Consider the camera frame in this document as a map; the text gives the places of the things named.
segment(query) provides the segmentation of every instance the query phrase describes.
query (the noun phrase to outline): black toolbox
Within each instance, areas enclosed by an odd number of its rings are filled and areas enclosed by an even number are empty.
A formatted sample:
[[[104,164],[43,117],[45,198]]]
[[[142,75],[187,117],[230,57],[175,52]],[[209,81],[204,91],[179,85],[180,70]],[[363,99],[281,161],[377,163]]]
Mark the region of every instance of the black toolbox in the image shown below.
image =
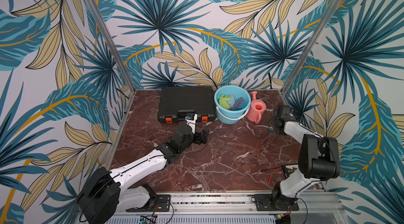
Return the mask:
[[[210,86],[165,87],[161,90],[157,120],[160,123],[184,121],[187,112],[198,115],[197,122],[216,119],[214,92]]]

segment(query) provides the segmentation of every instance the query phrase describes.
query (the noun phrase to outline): green toy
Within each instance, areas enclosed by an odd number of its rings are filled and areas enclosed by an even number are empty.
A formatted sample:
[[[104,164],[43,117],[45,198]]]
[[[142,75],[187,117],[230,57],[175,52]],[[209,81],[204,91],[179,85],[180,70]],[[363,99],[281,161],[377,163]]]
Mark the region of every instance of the green toy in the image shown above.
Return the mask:
[[[228,104],[228,102],[227,101],[229,101],[230,100],[230,97],[229,97],[229,95],[224,95],[224,94],[222,94],[222,95],[220,95],[220,98],[219,98],[219,105],[221,106],[221,107],[223,107],[224,109],[227,109],[227,110],[229,110],[230,109],[230,105]]]

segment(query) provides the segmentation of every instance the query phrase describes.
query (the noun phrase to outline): tropical leaf wallpaper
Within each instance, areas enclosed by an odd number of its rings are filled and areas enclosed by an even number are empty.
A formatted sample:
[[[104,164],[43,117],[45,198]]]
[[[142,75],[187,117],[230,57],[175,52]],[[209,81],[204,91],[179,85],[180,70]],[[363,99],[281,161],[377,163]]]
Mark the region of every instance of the tropical leaf wallpaper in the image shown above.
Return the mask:
[[[351,223],[404,223],[404,0],[340,8],[286,97],[301,123],[337,138],[341,173],[328,186]]]
[[[282,87],[329,1],[115,0],[112,14],[99,8],[138,89],[266,89]],[[346,0],[340,15],[357,1]]]
[[[73,223],[130,91],[83,0],[1,3],[0,223]]]

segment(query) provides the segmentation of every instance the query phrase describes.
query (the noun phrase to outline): marble table surface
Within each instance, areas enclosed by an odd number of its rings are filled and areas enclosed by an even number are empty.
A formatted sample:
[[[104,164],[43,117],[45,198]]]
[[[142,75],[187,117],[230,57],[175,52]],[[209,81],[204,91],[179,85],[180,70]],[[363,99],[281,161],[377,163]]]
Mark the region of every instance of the marble table surface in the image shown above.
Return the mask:
[[[180,124],[160,124],[157,111],[160,91],[137,91],[125,129],[118,143],[111,169],[130,163],[152,151],[173,135]],[[278,105],[277,90],[258,91],[257,99],[267,109],[258,124],[247,118],[234,125],[219,120],[198,123],[210,130],[209,144],[203,151],[182,155],[167,168],[157,171],[132,188],[148,183],[156,192],[168,191],[243,191],[272,189],[285,179],[282,170],[258,172],[260,169],[296,164],[300,144],[290,136],[269,131],[268,122]],[[196,151],[195,145],[185,152]]]

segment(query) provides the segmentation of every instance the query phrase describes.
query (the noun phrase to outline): vent grill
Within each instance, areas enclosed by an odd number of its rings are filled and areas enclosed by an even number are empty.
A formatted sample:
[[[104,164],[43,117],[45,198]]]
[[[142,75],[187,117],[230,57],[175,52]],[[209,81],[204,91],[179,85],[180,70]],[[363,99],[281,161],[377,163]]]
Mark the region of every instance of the vent grill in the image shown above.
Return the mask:
[[[153,220],[156,224],[165,224],[169,219],[170,216],[164,215]],[[139,221],[140,216],[136,215],[113,216],[107,224],[138,224]],[[170,224],[275,224],[275,218],[273,215],[181,215],[174,216]]]

